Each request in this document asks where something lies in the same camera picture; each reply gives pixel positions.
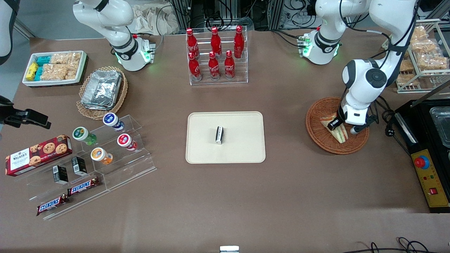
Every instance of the wicker basket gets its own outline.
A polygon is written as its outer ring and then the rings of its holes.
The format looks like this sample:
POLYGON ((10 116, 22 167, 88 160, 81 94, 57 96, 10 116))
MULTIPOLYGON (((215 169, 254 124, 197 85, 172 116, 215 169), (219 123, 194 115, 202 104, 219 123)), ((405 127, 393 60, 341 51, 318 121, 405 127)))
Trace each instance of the wicker basket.
MULTIPOLYGON (((123 101, 125 100, 125 96, 126 96, 126 91, 128 90, 128 82, 125 78, 125 74, 122 72, 122 70, 116 68, 116 67, 102 67, 99 68, 97 70, 103 70, 103 71, 117 71, 119 73, 122 74, 122 82, 120 85, 120 90, 119 90, 119 94, 118 94, 118 98, 116 101, 116 105, 114 106, 114 108, 112 108, 112 110, 110 111, 104 111, 104 110, 90 110, 90 109, 86 109, 82 104, 81 104, 81 100, 77 101, 76 107, 78 108, 78 111, 89 118, 95 119, 95 120, 102 120, 103 116, 105 114, 107 114, 108 112, 112 112, 112 113, 117 113, 117 111, 120 109, 120 107, 123 104, 123 101)), ((83 85, 81 86, 80 89, 80 98, 83 97, 83 94, 86 90, 86 85, 89 83, 90 77, 92 76, 92 73, 86 78, 86 80, 84 81, 83 85)))
POLYGON ((340 144, 320 122, 321 117, 328 116, 338 110, 341 98, 328 97, 315 102, 306 113, 306 129, 313 141, 324 150, 334 154, 351 154, 360 150, 369 138, 369 128, 353 135, 349 124, 344 124, 348 140, 340 144))

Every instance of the cookie image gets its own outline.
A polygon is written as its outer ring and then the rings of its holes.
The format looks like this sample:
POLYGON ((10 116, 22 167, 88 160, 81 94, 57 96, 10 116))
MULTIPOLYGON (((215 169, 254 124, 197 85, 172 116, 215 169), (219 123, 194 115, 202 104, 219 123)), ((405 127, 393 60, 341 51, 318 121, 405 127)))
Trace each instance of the cookie image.
POLYGON ((31 153, 36 153, 38 151, 38 149, 37 149, 38 146, 39 145, 34 145, 34 146, 30 147, 31 153))
POLYGON ((61 141, 65 140, 65 139, 67 139, 67 136, 65 136, 65 135, 60 135, 60 136, 56 137, 56 140, 58 142, 61 142, 61 141))
POLYGON ((36 165, 38 165, 38 164, 40 164, 41 163, 41 158, 39 157, 39 156, 33 156, 31 159, 30 159, 30 162, 28 163, 28 165, 30 165, 30 166, 36 166, 36 165))
POLYGON ((45 144, 45 146, 42 149, 44 150, 44 153, 50 154, 55 150, 55 144, 47 143, 47 144, 45 144))
POLYGON ((63 154, 63 153, 65 153, 67 151, 67 145, 65 145, 65 144, 59 144, 57 147, 56 147, 56 153, 57 154, 63 154))

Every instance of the bottle cap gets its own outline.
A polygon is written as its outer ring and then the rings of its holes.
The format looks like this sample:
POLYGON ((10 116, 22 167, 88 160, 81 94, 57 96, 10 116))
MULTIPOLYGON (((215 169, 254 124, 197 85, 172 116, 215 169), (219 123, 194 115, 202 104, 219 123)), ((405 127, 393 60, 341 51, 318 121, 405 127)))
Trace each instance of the bottle cap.
POLYGON ((73 130, 72 132, 72 137, 76 140, 84 140, 87 138, 87 136, 89 135, 89 131, 82 126, 79 126, 77 128, 75 128, 75 130, 73 130))
POLYGON ((107 113, 105 116, 103 116, 103 124, 106 126, 114 126, 119 122, 119 117, 115 113, 107 113))
POLYGON ((121 134, 117 137, 117 144, 121 147, 128 147, 132 140, 129 134, 121 134))
POLYGON ((92 158, 92 160, 94 161, 101 161, 105 158, 106 156, 106 151, 103 148, 95 148, 91 153, 90 153, 90 157, 92 158))

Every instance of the clear acrylic display stand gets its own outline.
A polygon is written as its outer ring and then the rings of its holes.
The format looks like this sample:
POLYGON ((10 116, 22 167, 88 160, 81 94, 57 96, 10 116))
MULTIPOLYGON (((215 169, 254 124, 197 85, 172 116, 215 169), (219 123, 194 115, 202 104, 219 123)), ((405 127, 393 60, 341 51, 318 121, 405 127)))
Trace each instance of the clear acrylic display stand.
POLYGON ((73 150, 71 155, 16 177, 17 181, 26 181, 29 200, 33 203, 31 206, 34 206, 30 209, 30 213, 34 215, 37 206, 56 199, 62 194, 67 194, 68 188, 82 184, 96 176, 100 179, 100 185, 74 194, 69 197, 68 203, 47 210, 39 216, 44 220, 54 219, 156 170, 150 152, 145 149, 138 132, 141 126, 130 115, 122 117, 121 120, 125 124, 122 131, 114 131, 112 127, 108 126, 92 130, 91 133, 97 136, 97 143, 92 146, 71 138, 73 150), (129 134, 137 142, 136 150, 129 151, 117 144, 117 137, 122 133, 129 134), (93 161, 90 158, 90 152, 96 147, 102 147, 111 153, 114 157, 112 163, 104 165, 101 162, 93 161), (79 176, 73 173, 72 158, 75 156, 84 159, 88 175, 79 176), (54 165, 66 168, 69 183, 62 185, 54 182, 52 170, 54 165))
MULTIPOLYGON (((200 81, 193 81, 192 74, 189 71, 189 82, 191 85, 202 85, 202 84, 230 84, 230 83, 247 83, 248 82, 248 35, 247 27, 242 27, 242 35, 244 36, 244 50, 242 51, 242 57, 240 59, 234 58, 234 36, 236 34, 236 26, 224 27, 222 31, 219 31, 219 36, 222 41, 222 58, 218 59, 220 79, 212 80, 209 75, 209 52, 211 52, 211 31, 210 28, 195 28, 194 36, 197 39, 198 50, 200 51, 200 59, 198 64, 200 66, 200 72, 202 74, 202 79, 200 81), (225 78, 225 59, 226 51, 233 51, 234 68, 236 76, 232 80, 225 78)), ((186 52, 189 53, 189 49, 186 43, 186 52)))

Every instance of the aluminum foil container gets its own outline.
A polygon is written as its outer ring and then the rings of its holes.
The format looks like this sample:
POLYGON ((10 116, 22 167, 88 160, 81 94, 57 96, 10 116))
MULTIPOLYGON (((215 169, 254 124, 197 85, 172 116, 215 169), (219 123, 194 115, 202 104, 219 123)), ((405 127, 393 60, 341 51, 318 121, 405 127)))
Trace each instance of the aluminum foil container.
POLYGON ((111 110, 116 105, 122 75, 117 71, 97 70, 86 85, 81 104, 87 109, 111 110))

